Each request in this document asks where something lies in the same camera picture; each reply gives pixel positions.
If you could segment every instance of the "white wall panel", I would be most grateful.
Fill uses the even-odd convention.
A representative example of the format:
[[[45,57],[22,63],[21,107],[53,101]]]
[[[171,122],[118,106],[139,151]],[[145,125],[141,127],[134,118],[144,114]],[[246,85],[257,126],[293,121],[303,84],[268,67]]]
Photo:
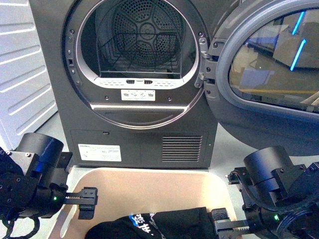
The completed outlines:
[[[28,0],[0,0],[0,146],[17,147],[56,111]]]

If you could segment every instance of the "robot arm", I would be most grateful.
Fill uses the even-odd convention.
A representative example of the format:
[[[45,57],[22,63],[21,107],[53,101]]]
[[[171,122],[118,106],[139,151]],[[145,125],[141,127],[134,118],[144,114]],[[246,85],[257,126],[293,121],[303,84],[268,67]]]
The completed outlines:
[[[66,167],[72,153],[61,153],[63,143],[46,135],[27,133],[16,151],[0,148],[0,220],[10,238],[18,218],[31,218],[34,230],[38,218],[51,218],[64,204],[79,205],[79,219],[92,219],[97,204],[97,188],[85,187],[79,193],[67,193]]]
[[[262,239],[319,238],[319,162],[294,165],[280,146],[244,159],[228,176],[241,192],[247,220],[215,221],[220,239],[255,234]]]

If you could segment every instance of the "dark gray dryer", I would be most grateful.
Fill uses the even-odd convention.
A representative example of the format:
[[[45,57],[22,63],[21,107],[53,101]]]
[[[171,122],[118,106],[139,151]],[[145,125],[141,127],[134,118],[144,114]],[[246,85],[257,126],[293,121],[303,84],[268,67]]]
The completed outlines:
[[[30,4],[76,164],[208,167],[216,119],[318,154],[319,1]]]
[[[217,121],[200,79],[222,1],[30,4],[76,164],[209,167]]]

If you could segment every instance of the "ventilation grille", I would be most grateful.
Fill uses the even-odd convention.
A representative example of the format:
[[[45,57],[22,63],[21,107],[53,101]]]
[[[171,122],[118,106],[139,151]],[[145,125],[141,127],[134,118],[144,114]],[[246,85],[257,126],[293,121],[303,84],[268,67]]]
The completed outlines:
[[[202,136],[164,136],[163,161],[198,161]]]
[[[152,84],[152,83],[153,83],[153,81],[144,80],[144,84],[145,84],[145,85],[150,85],[150,84]]]

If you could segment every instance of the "sticker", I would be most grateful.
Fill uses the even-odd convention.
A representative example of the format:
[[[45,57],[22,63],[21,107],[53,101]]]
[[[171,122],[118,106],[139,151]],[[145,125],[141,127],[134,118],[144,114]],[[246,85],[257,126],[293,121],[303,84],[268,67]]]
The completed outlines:
[[[79,144],[78,146],[82,160],[122,162],[119,145]]]
[[[121,90],[122,101],[155,101],[155,91]]]

